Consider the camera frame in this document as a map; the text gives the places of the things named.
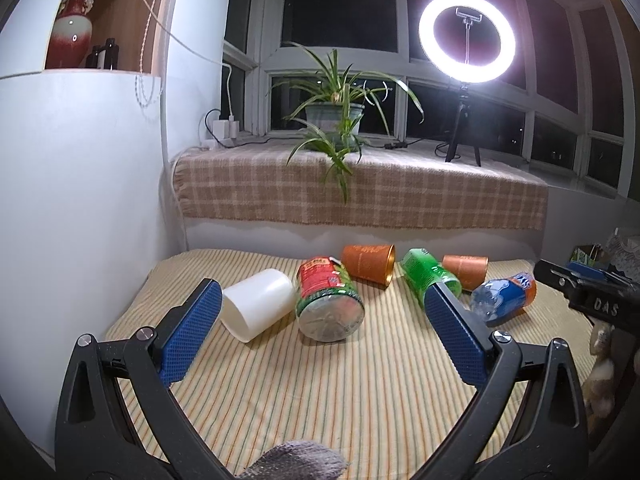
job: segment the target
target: green bottle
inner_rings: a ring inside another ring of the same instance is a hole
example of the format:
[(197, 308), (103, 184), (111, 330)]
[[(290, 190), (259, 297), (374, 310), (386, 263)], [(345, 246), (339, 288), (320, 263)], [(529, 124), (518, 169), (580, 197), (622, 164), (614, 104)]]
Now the green bottle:
[(424, 307), (424, 293), (434, 283), (442, 282), (458, 298), (462, 285), (456, 275), (444, 269), (426, 249), (410, 249), (400, 262), (404, 278)]

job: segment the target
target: white window frame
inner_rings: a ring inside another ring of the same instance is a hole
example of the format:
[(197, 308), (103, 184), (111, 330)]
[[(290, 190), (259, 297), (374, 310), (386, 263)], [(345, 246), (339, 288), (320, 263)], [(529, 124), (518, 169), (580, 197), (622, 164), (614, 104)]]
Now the white window frame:
[[(491, 81), (481, 85), (471, 85), (469, 93), (496, 104), (507, 105), (523, 111), (526, 114), (522, 156), (506, 153), (487, 152), (491, 158), (515, 163), (516, 165), (530, 164), (551, 171), (572, 174), (589, 180), (599, 187), (606, 187), (587, 176), (590, 139), (599, 138), (623, 145), (623, 161), (620, 170), (620, 180), (617, 192), (623, 196), (628, 193), (634, 158), (635, 141), (635, 103), (631, 70), (626, 46), (622, 37), (622, 30), (616, 19), (609, 0), (593, 0), (580, 6), (569, 6), (555, 0), (567, 12), (570, 31), (574, 44), (578, 86), (578, 113), (574, 113), (561, 105), (537, 93), (536, 89), (536, 59), (533, 31), (526, 0), (515, 0), (518, 10), (519, 27), (522, 32), (523, 53), (526, 74), (526, 89), (521, 89), (501, 81)], [(623, 98), (625, 109), (624, 137), (610, 136), (591, 129), (592, 123), (592, 94), (589, 58), (586, 50), (586, 40), (579, 13), (582, 10), (604, 6), (611, 24), (620, 71), (623, 81)], [(446, 88), (449, 77), (436, 69), (430, 62), (422, 59), (411, 59), (409, 54), (409, 25), (407, 0), (396, 0), (398, 52), (382, 52), (356, 48), (337, 47), (340, 51), (340, 68), (346, 68), (353, 63), (353, 70), (377, 70), (401, 78), (404, 82), (415, 82), (436, 88)], [(273, 131), (271, 124), (270, 87), (274, 76), (295, 76), (303, 70), (315, 70), (316, 66), (305, 52), (295, 47), (280, 46), (282, 36), (282, 17), (284, 0), (252, 0), (246, 54), (225, 42), (224, 53), (226, 59), (246, 70), (245, 79), (245, 122), (246, 129), (257, 136), (270, 135), (274, 137), (295, 136), (292, 130)], [(312, 47), (319, 56), (325, 56), (333, 47)], [(398, 140), (406, 139), (406, 115), (410, 103), (404, 92), (396, 92), (396, 109), (394, 119), (394, 137)], [(531, 160), (535, 116), (539, 115), (563, 127), (577, 136), (573, 171), (566, 170)], [(386, 139), (386, 136), (369, 136)]]

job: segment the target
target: orange cup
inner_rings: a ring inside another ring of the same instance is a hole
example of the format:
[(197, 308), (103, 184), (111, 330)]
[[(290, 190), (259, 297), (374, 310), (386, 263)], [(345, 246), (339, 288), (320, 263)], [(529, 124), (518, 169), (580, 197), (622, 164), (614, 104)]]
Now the orange cup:
[(342, 264), (350, 276), (389, 286), (394, 274), (396, 247), (393, 245), (347, 245)]
[(451, 256), (442, 259), (442, 266), (453, 272), (465, 290), (475, 290), (484, 283), (489, 258), (484, 256)]

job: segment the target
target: red vase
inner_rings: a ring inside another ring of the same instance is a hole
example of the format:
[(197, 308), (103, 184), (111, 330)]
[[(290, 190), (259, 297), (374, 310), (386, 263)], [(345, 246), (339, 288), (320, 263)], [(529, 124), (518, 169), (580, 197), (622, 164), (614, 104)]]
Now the red vase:
[(78, 68), (91, 45), (93, 26), (86, 16), (94, 0), (62, 0), (53, 24), (45, 68)]

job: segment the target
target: spider plant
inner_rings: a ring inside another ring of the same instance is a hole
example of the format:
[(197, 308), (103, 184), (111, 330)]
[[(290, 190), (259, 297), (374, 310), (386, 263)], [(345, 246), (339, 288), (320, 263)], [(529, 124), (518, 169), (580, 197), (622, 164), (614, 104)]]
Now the spider plant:
[(377, 94), (379, 94), (380, 92), (387, 92), (388, 89), (386, 87), (366, 88), (363, 84), (358, 83), (358, 80), (367, 77), (374, 77), (382, 81), (392, 81), (396, 83), (398, 88), (404, 91), (411, 98), (411, 101), (414, 103), (415, 107), (420, 111), (422, 120), (424, 120), (424, 111), (422, 110), (420, 101), (418, 101), (418, 98), (416, 97), (414, 92), (407, 86), (407, 84), (397, 77), (385, 74), (383, 72), (374, 71), (362, 71), (352, 74), (352, 64), (349, 65), (345, 70), (341, 71), (338, 70), (338, 51), (336, 49), (333, 49), (329, 54), (327, 54), (328, 63), (325, 63), (317, 54), (308, 49), (306, 46), (293, 42), (289, 42), (289, 44), (292, 44), (293, 46), (304, 50), (317, 63), (318, 70), (314, 72), (305, 72), (302, 75), (313, 76), (319, 79), (319, 81), (318, 83), (312, 83), (311, 81), (304, 79), (293, 79), (281, 81), (273, 86), (273, 88), (276, 88), (277, 86), (283, 84), (289, 84), (291, 88), (308, 92), (311, 95), (310, 98), (301, 103), (291, 114), (286, 117), (287, 120), (292, 120), (305, 107), (316, 102), (327, 102), (335, 105), (341, 105), (345, 102), (355, 104), (355, 102), (360, 99), (366, 99), (369, 103), (372, 103), (376, 107), (378, 113), (380, 114), (380, 118), (382, 118), (382, 122), (385, 125), (386, 133), (387, 135), (390, 135), (389, 126), (386, 122), (385, 114), (382, 111), (380, 99), (377, 96)]
[(360, 123), (363, 114), (359, 114), (356, 118), (350, 117), (351, 101), (349, 92), (345, 93), (345, 98), (342, 100), (341, 105), (342, 116), (338, 122), (338, 131), (336, 133), (339, 135), (339, 138), (337, 139), (335, 137), (328, 137), (327, 134), (315, 124), (305, 121), (304, 119), (293, 118), (295, 121), (298, 121), (307, 127), (307, 133), (305, 139), (297, 144), (289, 154), (287, 164), (289, 164), (293, 156), (304, 147), (313, 148), (318, 152), (323, 152), (327, 157), (329, 157), (331, 165), (324, 174), (322, 183), (326, 183), (327, 178), (333, 174), (338, 182), (338, 186), (340, 186), (340, 190), (342, 191), (344, 203), (347, 203), (349, 200), (347, 177), (353, 175), (353, 171), (351, 171), (351, 168), (346, 165), (344, 158), (348, 153), (354, 151), (352, 146), (355, 146), (355, 149), (359, 154), (357, 162), (360, 162), (360, 159), (362, 158), (362, 145), (367, 144), (367, 141), (354, 133), (354, 129)]

